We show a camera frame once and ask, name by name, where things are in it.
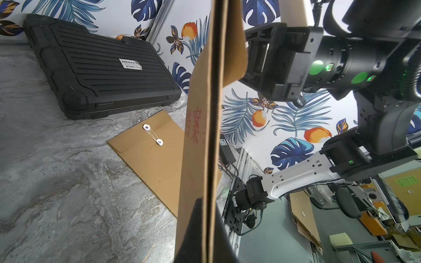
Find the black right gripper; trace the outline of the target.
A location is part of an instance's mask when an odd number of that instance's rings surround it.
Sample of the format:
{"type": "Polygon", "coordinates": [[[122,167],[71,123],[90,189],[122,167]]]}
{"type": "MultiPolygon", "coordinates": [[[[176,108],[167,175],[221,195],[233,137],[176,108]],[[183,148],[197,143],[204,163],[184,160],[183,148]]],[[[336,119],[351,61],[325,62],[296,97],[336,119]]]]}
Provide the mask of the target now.
{"type": "Polygon", "coordinates": [[[301,93],[323,28],[266,23],[247,29],[245,35],[248,66],[240,82],[271,101],[305,103],[301,93]]]}

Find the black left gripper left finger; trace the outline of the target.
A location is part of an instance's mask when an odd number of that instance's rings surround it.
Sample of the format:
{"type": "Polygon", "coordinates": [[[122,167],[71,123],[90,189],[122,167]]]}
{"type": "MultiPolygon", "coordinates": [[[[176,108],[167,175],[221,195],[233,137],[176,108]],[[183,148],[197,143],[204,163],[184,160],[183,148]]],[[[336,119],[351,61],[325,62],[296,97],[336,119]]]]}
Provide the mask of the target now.
{"type": "Polygon", "coordinates": [[[195,202],[192,215],[185,233],[182,246],[177,253],[175,263],[202,262],[202,199],[195,202]]]}

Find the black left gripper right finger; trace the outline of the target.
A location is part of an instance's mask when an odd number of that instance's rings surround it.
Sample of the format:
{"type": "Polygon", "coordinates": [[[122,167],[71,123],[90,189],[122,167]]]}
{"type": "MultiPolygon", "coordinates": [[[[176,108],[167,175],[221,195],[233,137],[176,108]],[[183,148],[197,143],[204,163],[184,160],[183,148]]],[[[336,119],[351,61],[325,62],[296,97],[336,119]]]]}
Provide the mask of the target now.
{"type": "Polygon", "coordinates": [[[238,263],[228,235],[223,224],[219,208],[216,208],[215,227],[214,227],[214,245],[213,245],[213,262],[214,263],[238,263]]]}

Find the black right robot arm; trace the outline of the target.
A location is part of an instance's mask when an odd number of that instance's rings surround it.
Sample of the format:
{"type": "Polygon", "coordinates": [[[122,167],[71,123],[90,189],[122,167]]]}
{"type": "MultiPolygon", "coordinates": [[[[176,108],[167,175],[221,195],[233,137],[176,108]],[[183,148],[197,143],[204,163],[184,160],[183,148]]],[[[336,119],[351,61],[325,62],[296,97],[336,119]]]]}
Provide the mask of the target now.
{"type": "Polygon", "coordinates": [[[225,96],[221,132],[260,166],[231,191],[236,210],[415,159],[420,1],[242,1],[241,15],[246,74],[225,96]]]}

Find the brown kraft file bag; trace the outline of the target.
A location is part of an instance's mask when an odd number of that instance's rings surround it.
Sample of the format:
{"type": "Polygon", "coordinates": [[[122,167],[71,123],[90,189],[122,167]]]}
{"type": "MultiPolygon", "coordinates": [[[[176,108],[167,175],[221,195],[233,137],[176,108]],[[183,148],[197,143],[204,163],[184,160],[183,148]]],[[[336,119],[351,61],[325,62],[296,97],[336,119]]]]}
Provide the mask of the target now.
{"type": "Polygon", "coordinates": [[[179,252],[195,202],[202,199],[202,263],[213,263],[219,138],[223,88],[241,79],[248,58],[240,1],[212,3],[207,44],[190,79],[187,111],[200,108],[204,121],[204,145],[184,140],[182,180],[175,257],[179,252]]]}
{"type": "Polygon", "coordinates": [[[177,216],[184,140],[203,146],[203,126],[200,108],[187,111],[185,129],[166,111],[160,111],[107,143],[177,216]]]}

